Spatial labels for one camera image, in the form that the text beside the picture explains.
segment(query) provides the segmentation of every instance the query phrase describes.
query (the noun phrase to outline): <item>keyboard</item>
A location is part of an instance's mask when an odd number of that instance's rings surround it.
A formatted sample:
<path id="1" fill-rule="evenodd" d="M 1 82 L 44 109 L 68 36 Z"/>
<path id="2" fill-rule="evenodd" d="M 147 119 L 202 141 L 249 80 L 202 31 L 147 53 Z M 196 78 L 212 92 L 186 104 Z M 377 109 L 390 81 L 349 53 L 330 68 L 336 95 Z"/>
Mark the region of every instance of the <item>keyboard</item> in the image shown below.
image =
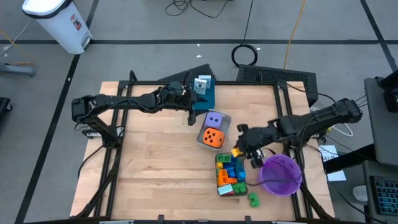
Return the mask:
<path id="1" fill-rule="evenodd" d="M 398 216 L 398 179 L 370 176 L 370 181 L 377 213 Z"/>

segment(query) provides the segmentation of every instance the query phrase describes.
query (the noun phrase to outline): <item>yellow lego brick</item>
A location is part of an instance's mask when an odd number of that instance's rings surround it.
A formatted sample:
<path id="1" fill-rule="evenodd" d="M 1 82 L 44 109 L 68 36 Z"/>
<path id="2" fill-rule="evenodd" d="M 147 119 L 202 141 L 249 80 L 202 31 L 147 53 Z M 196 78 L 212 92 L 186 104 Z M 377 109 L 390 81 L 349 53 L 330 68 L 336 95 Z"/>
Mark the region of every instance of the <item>yellow lego brick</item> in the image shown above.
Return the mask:
<path id="1" fill-rule="evenodd" d="M 238 157 L 238 156 L 240 156 L 240 155 L 243 154 L 243 152 L 239 151 L 238 148 L 233 148 L 233 149 L 231 150 L 231 152 L 232 152 L 232 155 L 233 155 L 234 157 Z"/>
<path id="2" fill-rule="evenodd" d="M 217 162 L 217 168 L 222 169 L 223 168 L 223 163 L 222 162 Z"/>

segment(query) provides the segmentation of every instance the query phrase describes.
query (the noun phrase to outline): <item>table leg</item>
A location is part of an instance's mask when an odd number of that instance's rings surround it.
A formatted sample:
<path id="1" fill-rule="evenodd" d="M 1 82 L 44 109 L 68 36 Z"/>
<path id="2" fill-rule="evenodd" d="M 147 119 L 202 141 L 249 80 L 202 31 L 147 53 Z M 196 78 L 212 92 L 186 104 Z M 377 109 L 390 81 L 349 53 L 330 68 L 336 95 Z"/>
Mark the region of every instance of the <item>table leg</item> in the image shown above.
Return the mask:
<path id="1" fill-rule="evenodd" d="M 374 144 L 364 146 L 361 149 L 355 150 L 354 152 L 350 152 L 326 161 L 325 170 L 326 173 L 329 174 L 351 166 L 362 164 L 365 160 L 376 160 Z"/>

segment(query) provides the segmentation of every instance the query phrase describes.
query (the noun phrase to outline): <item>yellow cable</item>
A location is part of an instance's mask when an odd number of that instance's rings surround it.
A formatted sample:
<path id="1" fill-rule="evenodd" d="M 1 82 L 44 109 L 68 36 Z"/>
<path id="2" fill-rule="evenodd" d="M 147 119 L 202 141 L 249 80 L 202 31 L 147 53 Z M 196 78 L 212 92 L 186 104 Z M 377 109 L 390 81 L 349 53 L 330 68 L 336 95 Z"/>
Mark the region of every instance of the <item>yellow cable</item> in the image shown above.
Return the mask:
<path id="1" fill-rule="evenodd" d="M 34 64 L 34 60 L 33 58 L 24 50 L 22 50 L 16 43 L 14 43 L 14 41 L 11 40 L 11 38 L 3 31 L 0 29 L 0 33 L 14 46 L 16 47 L 20 53 L 24 54 L 25 57 L 27 57 L 30 62 L 17 62 L 17 63 L 13 63 L 13 65 L 33 65 Z"/>
<path id="2" fill-rule="evenodd" d="M 294 25 L 294 29 L 293 29 L 292 35 L 290 36 L 290 39 L 289 39 L 289 43 L 287 44 L 286 54 L 285 54 L 285 62 L 284 62 L 284 69 L 286 69 L 286 60 L 287 60 L 287 55 L 289 54 L 290 43 L 291 43 L 292 40 L 293 40 L 294 33 L 296 32 L 296 29 L 297 29 L 297 25 L 298 25 L 299 22 L 300 22 L 301 15 L 303 14 L 304 5 L 305 5 L 305 2 L 306 2 L 306 1 L 307 1 L 307 0 L 303 0 L 303 4 L 301 5 L 301 9 L 300 9 L 300 14 L 298 15 L 298 18 L 297 18 L 297 21 L 296 21 L 296 25 Z"/>

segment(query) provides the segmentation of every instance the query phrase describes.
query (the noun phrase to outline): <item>dice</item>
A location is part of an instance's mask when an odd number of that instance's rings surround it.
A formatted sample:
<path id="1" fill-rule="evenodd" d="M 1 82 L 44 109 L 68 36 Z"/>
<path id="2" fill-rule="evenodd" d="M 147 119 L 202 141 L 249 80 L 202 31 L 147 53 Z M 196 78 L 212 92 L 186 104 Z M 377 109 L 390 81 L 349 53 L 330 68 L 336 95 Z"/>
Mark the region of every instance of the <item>dice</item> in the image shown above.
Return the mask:
<path id="1" fill-rule="evenodd" d="M 206 115 L 205 126 L 207 128 L 214 128 L 220 130 L 223 116 L 217 112 L 209 112 Z"/>
<path id="2" fill-rule="evenodd" d="M 214 148 L 221 148 L 225 139 L 224 133 L 213 128 L 206 129 L 203 133 L 203 143 Z"/>

